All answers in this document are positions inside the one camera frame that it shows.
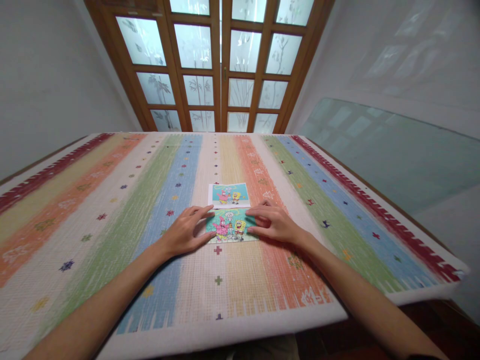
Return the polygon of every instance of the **cartoon picture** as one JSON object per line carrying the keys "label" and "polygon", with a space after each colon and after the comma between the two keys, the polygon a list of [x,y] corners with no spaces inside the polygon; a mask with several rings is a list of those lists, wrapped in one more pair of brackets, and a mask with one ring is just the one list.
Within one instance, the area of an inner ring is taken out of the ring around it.
{"label": "cartoon picture", "polygon": [[210,184],[208,204],[213,204],[214,209],[249,208],[250,199],[247,184]]}
{"label": "cartoon picture", "polygon": [[255,225],[255,219],[246,216],[246,208],[215,210],[215,216],[206,221],[207,232],[216,232],[216,237],[209,244],[239,243],[258,240],[258,236],[247,232],[247,228]]}

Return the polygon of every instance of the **forearm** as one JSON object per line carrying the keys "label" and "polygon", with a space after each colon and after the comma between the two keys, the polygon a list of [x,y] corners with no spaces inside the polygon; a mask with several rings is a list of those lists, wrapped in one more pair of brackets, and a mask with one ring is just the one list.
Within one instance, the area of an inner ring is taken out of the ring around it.
{"label": "forearm", "polygon": [[168,256],[150,246],[48,334],[25,359],[90,359]]}
{"label": "forearm", "polygon": [[445,354],[395,304],[308,232],[298,245],[310,256],[350,313],[396,358]]}

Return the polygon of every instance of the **colorful striped fabric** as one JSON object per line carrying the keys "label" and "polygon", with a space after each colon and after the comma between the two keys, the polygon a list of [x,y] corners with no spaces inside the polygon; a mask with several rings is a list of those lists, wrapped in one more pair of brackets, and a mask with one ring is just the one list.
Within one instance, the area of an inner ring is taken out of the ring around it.
{"label": "colorful striped fabric", "polygon": [[[209,184],[271,199],[396,304],[448,297],[468,268],[301,136],[94,134],[0,187],[0,351],[20,359],[162,236]],[[318,271],[266,238],[211,242],[143,288],[100,353],[136,359],[347,317]]]}

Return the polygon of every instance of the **patrick star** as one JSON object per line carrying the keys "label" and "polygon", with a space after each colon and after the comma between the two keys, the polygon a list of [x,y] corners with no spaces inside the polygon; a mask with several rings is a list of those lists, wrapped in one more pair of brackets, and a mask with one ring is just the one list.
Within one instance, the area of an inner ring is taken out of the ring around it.
{"label": "patrick star", "polygon": [[220,225],[213,223],[213,226],[216,229],[217,241],[221,242],[222,240],[227,240],[227,233],[229,231],[229,228],[225,225],[225,219],[220,216]]}
{"label": "patrick star", "polygon": [[224,189],[221,190],[221,195],[219,193],[217,193],[216,195],[218,196],[220,204],[226,204],[227,203],[228,196],[225,193]]}

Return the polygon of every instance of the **red pattern border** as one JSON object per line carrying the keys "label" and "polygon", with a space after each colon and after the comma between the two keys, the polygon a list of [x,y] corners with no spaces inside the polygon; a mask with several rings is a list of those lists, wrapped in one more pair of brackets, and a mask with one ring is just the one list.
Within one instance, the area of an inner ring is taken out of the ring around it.
{"label": "red pattern border", "polygon": [[47,166],[35,175],[30,176],[24,182],[0,195],[0,215],[11,208],[17,202],[25,198],[28,194],[38,189],[48,180],[61,173],[63,170],[74,164],[76,160],[83,157],[89,151],[96,148],[102,142],[107,140],[113,133],[101,133],[82,146],[76,148],[53,164]]}
{"label": "red pattern border", "polygon": [[337,179],[355,198],[366,208],[377,216],[383,225],[395,234],[403,243],[416,254],[430,270],[444,278],[448,283],[459,282],[460,278],[455,274],[458,270],[445,260],[435,254],[432,249],[426,246],[420,239],[409,231],[404,225],[393,217],[387,210],[382,208],[374,199],[367,195],[362,189],[355,185],[347,176],[333,166],[326,158],[320,155],[313,147],[298,135],[290,136],[304,150],[315,158],[335,179]]}

